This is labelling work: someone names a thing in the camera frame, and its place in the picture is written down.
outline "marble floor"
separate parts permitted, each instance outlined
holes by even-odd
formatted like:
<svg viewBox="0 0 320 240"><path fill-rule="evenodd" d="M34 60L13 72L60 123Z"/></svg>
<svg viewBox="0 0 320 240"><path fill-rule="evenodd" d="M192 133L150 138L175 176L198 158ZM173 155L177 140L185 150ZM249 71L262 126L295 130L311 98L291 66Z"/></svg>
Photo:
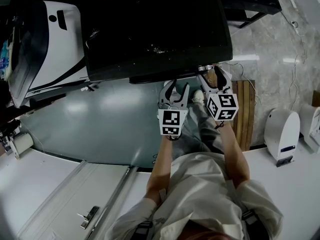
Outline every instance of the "marble floor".
<svg viewBox="0 0 320 240"><path fill-rule="evenodd" d="M304 1L293 1L296 8L291 0L279 0L282 13L288 21L297 22L297 29L281 13L267 15L244 29L237 28L238 22L229 23L233 60L228 63L242 64L244 76L255 80L253 146L263 144L272 109L299 113L303 103L311 104L313 90L320 90L320 32L308 22ZM233 80L245 79L240 65L223 63L222 68L232 73Z"/></svg>

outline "white shirt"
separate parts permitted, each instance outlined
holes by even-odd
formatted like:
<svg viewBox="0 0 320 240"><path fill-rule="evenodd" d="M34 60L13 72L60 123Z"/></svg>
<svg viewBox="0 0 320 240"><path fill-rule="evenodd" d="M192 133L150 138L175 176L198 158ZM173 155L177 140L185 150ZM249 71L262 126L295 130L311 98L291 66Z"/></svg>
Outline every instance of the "white shirt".
<svg viewBox="0 0 320 240"><path fill-rule="evenodd" d="M152 240L176 240L188 220L210 230L243 239L242 211L228 196L224 156L217 153L192 153L172 162L167 196L157 208L143 198L121 216L106 232L104 240L123 240L142 222L155 225ZM265 188L255 180L243 182L236 189L239 200L253 209L275 239L282 229L283 215Z"/></svg>

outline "shoe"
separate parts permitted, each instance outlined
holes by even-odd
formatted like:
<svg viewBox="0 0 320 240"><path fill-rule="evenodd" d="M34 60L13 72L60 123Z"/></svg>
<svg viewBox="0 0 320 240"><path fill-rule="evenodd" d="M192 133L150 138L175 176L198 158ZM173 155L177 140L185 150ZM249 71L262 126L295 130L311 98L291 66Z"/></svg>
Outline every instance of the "shoe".
<svg viewBox="0 0 320 240"><path fill-rule="evenodd" d="M193 98L192 98L192 101L194 103L198 102L200 103L201 105L204 105L205 104L205 95L204 93L202 92L202 90L196 90L194 92L194 95L193 95Z"/></svg>

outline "jeans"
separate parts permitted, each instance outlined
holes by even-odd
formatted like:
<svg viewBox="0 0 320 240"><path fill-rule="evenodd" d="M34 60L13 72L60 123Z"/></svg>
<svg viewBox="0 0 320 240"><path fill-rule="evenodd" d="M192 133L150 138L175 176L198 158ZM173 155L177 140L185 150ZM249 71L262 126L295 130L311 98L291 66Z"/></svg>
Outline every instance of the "jeans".
<svg viewBox="0 0 320 240"><path fill-rule="evenodd" d="M220 132L215 129L215 120L208 114L207 108L199 102L194 102L189 108L189 114L198 127L200 139L193 135L187 118L180 138L173 141L173 160L196 152L223 154Z"/></svg>

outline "sleeve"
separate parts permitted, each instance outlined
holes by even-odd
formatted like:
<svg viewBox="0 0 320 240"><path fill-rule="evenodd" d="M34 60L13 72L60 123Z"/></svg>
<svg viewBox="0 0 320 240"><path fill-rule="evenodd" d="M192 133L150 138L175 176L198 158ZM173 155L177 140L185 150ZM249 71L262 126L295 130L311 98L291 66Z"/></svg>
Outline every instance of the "sleeve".
<svg viewBox="0 0 320 240"><path fill-rule="evenodd" d="M155 201L143 198L108 229L104 240L123 240L140 223L147 221L157 208Z"/></svg>
<svg viewBox="0 0 320 240"><path fill-rule="evenodd" d="M245 181L238 186L236 194L249 210L254 210L259 216L271 239L276 239L283 227L283 214L262 184L256 180Z"/></svg>

